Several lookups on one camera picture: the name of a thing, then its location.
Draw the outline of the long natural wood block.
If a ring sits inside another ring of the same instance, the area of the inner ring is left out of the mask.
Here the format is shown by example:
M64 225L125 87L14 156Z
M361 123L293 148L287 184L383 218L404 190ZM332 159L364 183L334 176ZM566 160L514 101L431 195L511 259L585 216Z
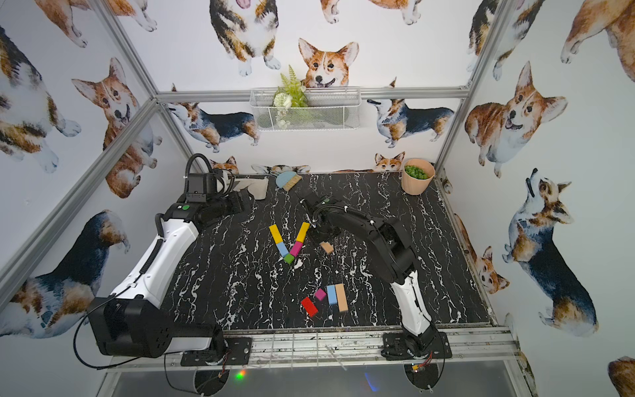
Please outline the long natural wood block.
M332 246L331 243L322 242L322 243L320 243L320 246L322 247L322 249L324 249L325 253L327 253L329 255L334 253L334 247Z

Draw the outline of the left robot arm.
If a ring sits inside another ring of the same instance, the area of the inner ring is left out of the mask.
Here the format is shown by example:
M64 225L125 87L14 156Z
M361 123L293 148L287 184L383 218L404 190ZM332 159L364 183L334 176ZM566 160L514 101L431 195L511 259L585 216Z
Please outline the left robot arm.
M110 296L95 299L89 307L99 351L146 358L201 352L214 362L222 360L228 345L219 325L178 325L161 306L181 258L198 235L229 215L250 211L253 202L245 190L201 203L181 196L165 213L155 215L157 235L142 259Z

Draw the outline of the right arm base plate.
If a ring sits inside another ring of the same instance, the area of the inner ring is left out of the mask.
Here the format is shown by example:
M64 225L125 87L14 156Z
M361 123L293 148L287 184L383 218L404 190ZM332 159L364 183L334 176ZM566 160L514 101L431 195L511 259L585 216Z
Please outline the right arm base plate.
M428 330L419 336L409 332L384 333L380 354L388 361L453 357L446 333L437 329Z

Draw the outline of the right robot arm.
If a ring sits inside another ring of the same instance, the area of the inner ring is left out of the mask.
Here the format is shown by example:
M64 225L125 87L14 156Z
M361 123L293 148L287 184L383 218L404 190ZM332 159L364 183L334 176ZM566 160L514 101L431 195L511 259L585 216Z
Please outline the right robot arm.
M367 248L370 273L390 284L401 313L402 347L386 348L384 357L422 357L437 335L418 281L420 261L413 240L397 218L381 218L335 198L308 193L301 198L311 220L309 236L325 243L344 231L362 240Z

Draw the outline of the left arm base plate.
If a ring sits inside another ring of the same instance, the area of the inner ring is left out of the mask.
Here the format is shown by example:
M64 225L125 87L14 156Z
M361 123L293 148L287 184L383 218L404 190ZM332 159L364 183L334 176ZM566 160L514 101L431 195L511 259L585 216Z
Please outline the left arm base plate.
M251 337L229 337L223 342L212 342L202 351L185 352L181 358L182 367L244 366L247 365L252 348Z

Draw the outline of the small light blue block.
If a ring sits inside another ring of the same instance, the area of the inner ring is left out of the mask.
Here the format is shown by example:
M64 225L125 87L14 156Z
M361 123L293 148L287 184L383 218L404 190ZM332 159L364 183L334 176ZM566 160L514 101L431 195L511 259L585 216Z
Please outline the small light blue block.
M277 247L277 249L279 251L279 254L282 257L285 257L285 256L289 255L289 250L287 249L286 245L283 242L276 243L276 247Z

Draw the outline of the long yellow block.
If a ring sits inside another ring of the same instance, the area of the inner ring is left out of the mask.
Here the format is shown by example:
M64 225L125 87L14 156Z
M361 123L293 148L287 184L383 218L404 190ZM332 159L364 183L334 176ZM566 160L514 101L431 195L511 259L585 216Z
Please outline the long yellow block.
M297 238L296 238L297 242L304 243L306 235L307 235L307 232L309 231L309 228L310 228L310 224L309 223L303 223L302 224L302 226L301 226L301 228L299 230L299 233L297 235Z

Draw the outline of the magenta rectangular block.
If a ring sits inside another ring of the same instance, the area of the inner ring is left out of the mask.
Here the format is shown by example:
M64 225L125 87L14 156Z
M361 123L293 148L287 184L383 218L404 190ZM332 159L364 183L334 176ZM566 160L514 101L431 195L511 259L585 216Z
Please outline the magenta rectangular block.
M301 241L296 241L296 242L294 243L294 246L292 247L291 251L289 252L289 254L291 254L291 256L292 256L293 258L297 258L297 257L298 257L298 255L299 255L299 253L300 253L300 252L301 252L301 250L302 250L303 245L304 245L304 243L303 243L303 242L301 242Z

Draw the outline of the short yellow block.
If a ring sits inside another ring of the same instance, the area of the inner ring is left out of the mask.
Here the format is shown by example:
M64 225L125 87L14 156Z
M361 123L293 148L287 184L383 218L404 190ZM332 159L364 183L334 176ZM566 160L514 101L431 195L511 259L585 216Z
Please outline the short yellow block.
M271 232L272 237L274 238L275 244L282 243L283 238L279 232L278 227L274 224L269 226L269 230Z

